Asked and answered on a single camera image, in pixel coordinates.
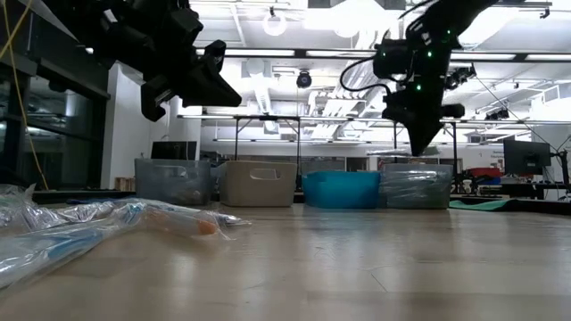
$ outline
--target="white wall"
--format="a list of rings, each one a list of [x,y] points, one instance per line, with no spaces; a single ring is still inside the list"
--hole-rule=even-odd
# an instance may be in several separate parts
[[[161,106],[167,114],[151,122],[141,113],[141,88],[126,76],[120,64],[109,72],[105,137],[103,140],[103,167],[101,187],[113,188],[115,177],[133,177],[135,159],[151,157],[153,142],[197,141],[200,150],[199,119],[178,119],[181,113],[200,113],[202,107],[182,108],[182,102],[173,98]]]
[[[133,177],[134,159],[150,157],[152,140],[168,134],[168,117],[152,123],[143,116],[140,92],[140,86],[115,64],[109,71],[112,98],[105,114],[102,188],[113,188],[115,177]]]

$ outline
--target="desk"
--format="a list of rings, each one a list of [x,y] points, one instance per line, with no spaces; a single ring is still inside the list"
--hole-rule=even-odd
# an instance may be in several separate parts
[[[130,233],[0,301],[0,320],[571,319],[571,220],[229,209],[229,242]]]
[[[564,186],[562,184],[502,184],[502,185],[480,185],[481,194],[497,194],[509,195],[509,197],[529,197],[536,200],[545,199],[546,190],[559,189],[562,193]]]

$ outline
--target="robotic arm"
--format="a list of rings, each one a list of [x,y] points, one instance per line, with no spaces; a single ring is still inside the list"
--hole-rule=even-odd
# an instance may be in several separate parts
[[[375,75],[397,81],[399,88],[395,93],[387,88],[383,118],[408,129],[412,155],[420,155],[430,144],[443,127],[442,117],[464,116],[460,104],[442,106],[444,90],[451,86],[447,79],[451,53],[461,49],[458,36],[480,12],[497,2],[437,0],[407,27],[406,39],[385,39],[376,46]],[[405,75],[404,79],[394,79],[395,74]]]
[[[111,67],[123,62],[143,73],[141,108],[157,121],[159,105],[178,95],[183,106],[237,106],[242,98],[220,76],[226,44],[193,43],[203,25],[185,0],[43,0],[79,42]]]

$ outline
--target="black cable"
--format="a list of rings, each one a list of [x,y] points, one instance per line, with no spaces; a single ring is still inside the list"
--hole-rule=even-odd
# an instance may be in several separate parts
[[[354,63],[352,63],[351,65],[347,66],[347,68],[345,68],[345,70],[343,70],[343,72],[341,73],[341,77],[339,78],[339,82],[341,83],[341,87],[342,87],[343,89],[345,89],[346,91],[350,91],[350,92],[353,92],[353,93],[354,93],[354,92],[359,92],[359,91],[363,91],[363,90],[368,90],[368,89],[371,89],[371,88],[375,88],[375,87],[380,86],[380,87],[382,87],[382,88],[384,88],[384,89],[386,90],[386,93],[387,93],[388,95],[390,95],[390,94],[391,94],[391,88],[389,88],[389,86],[387,86],[387,85],[385,85],[385,84],[373,84],[373,85],[364,86],[364,87],[361,87],[361,88],[349,88],[349,87],[348,87],[347,85],[345,85],[345,83],[343,82],[343,79],[345,78],[345,74],[347,74],[347,71],[351,70],[351,69],[354,68],[355,66],[358,66],[358,65],[360,65],[360,64],[362,64],[362,63],[364,63],[364,62],[372,61],[373,59],[375,59],[375,56],[368,57],[368,58],[365,58],[365,59],[361,59],[361,60],[359,60],[359,61],[357,61],[357,62],[354,62]]]
[[[501,106],[506,109],[506,111],[508,111],[508,112],[509,112],[513,117],[515,117],[517,120],[521,121],[521,122],[527,127],[527,129],[529,129],[532,133],[534,133],[537,137],[539,137],[539,139],[543,140],[544,143],[548,144],[555,152],[558,151],[557,149],[555,149],[555,147],[553,147],[552,144],[549,144],[545,139],[543,139],[543,137],[539,136],[539,134],[537,134],[537,132],[535,132],[529,125],[527,125],[527,124],[526,124],[524,121],[522,121],[513,111],[511,111],[511,109],[508,108],[508,105],[506,105],[505,103],[503,103],[503,101],[502,101],[500,98],[498,98],[498,96],[495,95],[495,94],[493,93],[493,91],[490,90],[490,88],[488,88],[488,86],[486,86],[485,83],[484,83],[478,76],[476,76],[476,79],[478,79],[478,81],[480,82],[480,84],[482,84],[482,86],[484,86],[485,90],[487,90],[488,93],[490,93],[490,94],[493,96],[493,98],[496,99],[496,102],[497,102],[497,103],[500,103]]]

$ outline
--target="fluorescent light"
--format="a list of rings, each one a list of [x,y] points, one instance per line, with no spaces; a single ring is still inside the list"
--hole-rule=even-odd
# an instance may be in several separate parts
[[[565,61],[571,62],[571,54],[529,54],[526,60],[529,61]]]
[[[345,117],[301,117],[301,120],[316,120],[316,121],[348,121]]]
[[[375,55],[373,50],[348,50],[348,51],[335,51],[335,50],[308,50],[308,57],[343,57],[343,58],[368,58]]]
[[[453,53],[452,60],[461,61],[510,61],[516,58],[511,53]]]
[[[451,62],[450,68],[470,68],[472,64],[470,62]]]
[[[230,115],[178,115],[183,119],[234,119]]]
[[[282,49],[227,49],[226,56],[268,56],[268,57],[293,57],[294,50]]]

